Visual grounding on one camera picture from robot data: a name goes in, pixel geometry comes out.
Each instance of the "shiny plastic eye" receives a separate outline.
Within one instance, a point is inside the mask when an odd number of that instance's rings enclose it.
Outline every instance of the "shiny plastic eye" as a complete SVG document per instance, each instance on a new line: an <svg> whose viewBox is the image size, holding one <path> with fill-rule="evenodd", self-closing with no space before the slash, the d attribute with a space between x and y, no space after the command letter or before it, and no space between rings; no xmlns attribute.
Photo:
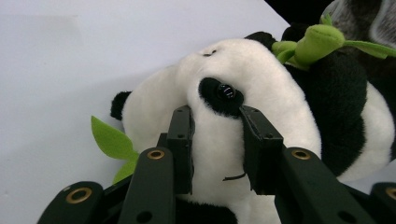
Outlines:
<svg viewBox="0 0 396 224"><path fill-rule="evenodd" d="M232 100L236 95L235 89L227 84L219 84L217 90L217 96L220 100Z"/></svg>

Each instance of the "black ear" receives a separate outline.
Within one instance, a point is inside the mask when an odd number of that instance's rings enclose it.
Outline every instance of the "black ear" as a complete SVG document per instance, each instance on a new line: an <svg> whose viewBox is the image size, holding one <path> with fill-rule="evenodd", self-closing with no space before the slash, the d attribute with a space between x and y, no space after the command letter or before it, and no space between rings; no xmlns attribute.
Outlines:
<svg viewBox="0 0 396 224"><path fill-rule="evenodd" d="M306 29L309 27L307 24L292 22L290 27L288 27L282 35L282 40L289 40L297 42L301 40Z"/></svg>
<svg viewBox="0 0 396 224"><path fill-rule="evenodd" d="M114 97L113 102L111 102L111 117L122 120L122 109L125 105L126 99L130 94L131 91L122 91L119 92L116 97Z"/></svg>
<svg viewBox="0 0 396 224"><path fill-rule="evenodd" d="M247 37L245 37L245 39L259 41L269 50L271 50L272 45L276 42L276 40L272 37L272 35L265 32L257 32L252 35L248 35Z"/></svg>

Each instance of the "stuffed animal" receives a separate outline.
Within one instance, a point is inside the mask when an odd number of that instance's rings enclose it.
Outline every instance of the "stuffed animal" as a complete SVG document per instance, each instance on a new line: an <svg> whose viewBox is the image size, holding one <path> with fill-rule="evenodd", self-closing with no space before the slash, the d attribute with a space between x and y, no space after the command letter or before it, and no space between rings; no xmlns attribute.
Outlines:
<svg viewBox="0 0 396 224"><path fill-rule="evenodd" d="M305 30L291 26L283 40L297 42ZM247 176L223 181L244 173L241 105L259 109L286 147L311 150L342 181L364 177L395 157L394 117L359 63L334 49L296 63L306 49L292 44L283 50L277 43L263 32L223 40L115 97L111 116L122 121L138 153L156 146L176 108L191 108L192 194L177 195L177 223L279 222L274 197L256 195Z"/></svg>

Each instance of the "panda body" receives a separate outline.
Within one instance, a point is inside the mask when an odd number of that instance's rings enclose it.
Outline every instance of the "panda body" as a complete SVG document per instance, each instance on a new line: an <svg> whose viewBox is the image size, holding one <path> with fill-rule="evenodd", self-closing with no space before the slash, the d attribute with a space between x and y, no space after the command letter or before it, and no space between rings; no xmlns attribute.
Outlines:
<svg viewBox="0 0 396 224"><path fill-rule="evenodd" d="M238 223L278 223L273 196L255 195L246 176L222 181L244 173L243 125L240 118L228 115L236 102L225 102L219 111L205 100L202 86L206 78L234 87L242 94L243 105L259 109L273 123L286 147L303 147L321 157L320 129L301 83L265 46L248 39L220 41L145 80L126 98L121 111L125 132L134 150L142 152L167 132L173 111L188 105L195 122L194 176L192 194L178 197L227 207ZM372 85L367 84L367 92L361 114L366 141L356 160L340 175L341 180L362 177L389 162L392 117Z"/></svg>

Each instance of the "white table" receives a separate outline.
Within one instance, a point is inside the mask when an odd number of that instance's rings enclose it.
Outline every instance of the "white table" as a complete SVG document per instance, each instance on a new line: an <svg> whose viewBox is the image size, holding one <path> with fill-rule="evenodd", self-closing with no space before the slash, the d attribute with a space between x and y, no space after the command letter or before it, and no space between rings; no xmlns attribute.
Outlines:
<svg viewBox="0 0 396 224"><path fill-rule="evenodd" d="M119 91L221 39L287 26L262 0L2 0L0 223L36 223L78 181L111 185L123 161L97 147L91 115L121 128Z"/></svg>

